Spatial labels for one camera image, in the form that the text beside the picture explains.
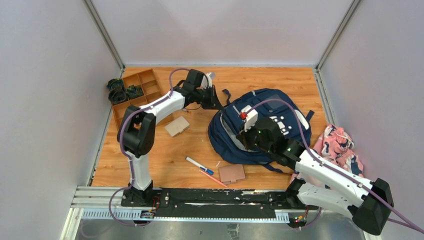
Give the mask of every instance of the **pencil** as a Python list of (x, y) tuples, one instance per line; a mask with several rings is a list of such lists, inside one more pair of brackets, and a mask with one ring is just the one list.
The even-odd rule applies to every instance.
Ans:
[(199, 169), (199, 171), (200, 171), (202, 174), (206, 175), (208, 178), (210, 178), (210, 179), (214, 180), (217, 184), (219, 184), (219, 185), (221, 185), (221, 186), (223, 186), (223, 187), (225, 187), (225, 188), (228, 188), (228, 186), (227, 186), (227, 185), (225, 185), (224, 183), (222, 183), (221, 181), (219, 181), (219, 180), (218, 180), (218, 179), (216, 179), (215, 177), (213, 177), (213, 176), (211, 176), (211, 175), (207, 174), (205, 171), (203, 171), (203, 170), (201, 170), (201, 169)]

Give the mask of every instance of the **navy blue backpack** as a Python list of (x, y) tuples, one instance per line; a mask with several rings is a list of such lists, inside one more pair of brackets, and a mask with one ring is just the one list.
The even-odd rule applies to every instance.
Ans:
[[(311, 144), (311, 126), (309, 124), (314, 112), (309, 111), (305, 117), (299, 108), (284, 92), (278, 89), (263, 88), (248, 92), (240, 98), (230, 102), (231, 94), (228, 90), (222, 90), (228, 95), (227, 105), (224, 110), (218, 111), (209, 124), (208, 135), (210, 143), (215, 151), (225, 161), (232, 164), (263, 165), (265, 168), (282, 173), (280, 169), (270, 165), (273, 161), (268, 153), (254, 150), (246, 150), (244, 145), (236, 139), (236, 135), (243, 130), (244, 121), (240, 118), (241, 110), (267, 99), (281, 99), (289, 103), (296, 111), (297, 117), (302, 123), (302, 131), (308, 146)], [(258, 119), (271, 118), (280, 127), (284, 137), (302, 141), (298, 124), (293, 112), (283, 103), (271, 101), (258, 106)]]

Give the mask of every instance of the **pink patterned cloth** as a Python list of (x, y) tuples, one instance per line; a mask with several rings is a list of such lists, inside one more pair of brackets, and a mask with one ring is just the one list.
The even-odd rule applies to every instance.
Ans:
[[(362, 172), (364, 170), (364, 165), (362, 165), (358, 156), (352, 151), (353, 147), (354, 142), (343, 127), (328, 124), (324, 132), (318, 137), (313, 149), (319, 153), (321, 157), (334, 165), (363, 177)], [(298, 174), (293, 173), (290, 182), (297, 176)]]

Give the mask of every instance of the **marker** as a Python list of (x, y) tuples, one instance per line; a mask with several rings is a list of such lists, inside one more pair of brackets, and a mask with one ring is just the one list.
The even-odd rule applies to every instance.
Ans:
[(223, 187), (225, 187), (225, 188), (228, 188), (228, 186), (227, 186), (227, 185), (225, 185), (224, 183), (222, 183), (221, 181), (219, 181), (219, 180), (218, 180), (218, 179), (216, 179), (215, 177), (208, 175), (205, 171), (203, 171), (203, 170), (199, 170), (199, 172), (201, 172), (202, 174), (206, 175), (208, 178), (210, 178), (210, 179), (214, 180), (217, 184), (219, 184), (219, 185), (221, 185), (221, 186), (223, 186)]
[(190, 158), (190, 157), (186, 156), (186, 157), (185, 157), (185, 159), (186, 159), (187, 161), (189, 161), (190, 163), (192, 163), (192, 164), (194, 164), (194, 165), (198, 166), (201, 170), (203, 170), (203, 171), (207, 172), (209, 175), (214, 175), (214, 172), (213, 172), (213, 171), (211, 171), (210, 169), (207, 169), (207, 168), (206, 168), (206, 167), (204, 167), (202, 164), (198, 163), (197, 161), (193, 160), (192, 158)]

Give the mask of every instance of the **white wall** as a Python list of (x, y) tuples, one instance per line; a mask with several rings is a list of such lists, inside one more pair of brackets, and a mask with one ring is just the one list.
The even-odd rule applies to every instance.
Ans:
[[(422, 0), (363, 1), (322, 69), (336, 121), (355, 141), (365, 176), (388, 181), (395, 208), (422, 228), (423, 9)], [(423, 239), (394, 223), (382, 236)]]
[(315, 65), (352, 0), (93, 0), (125, 64)]
[(0, 3), (0, 239), (59, 239), (119, 76), (83, 1)]

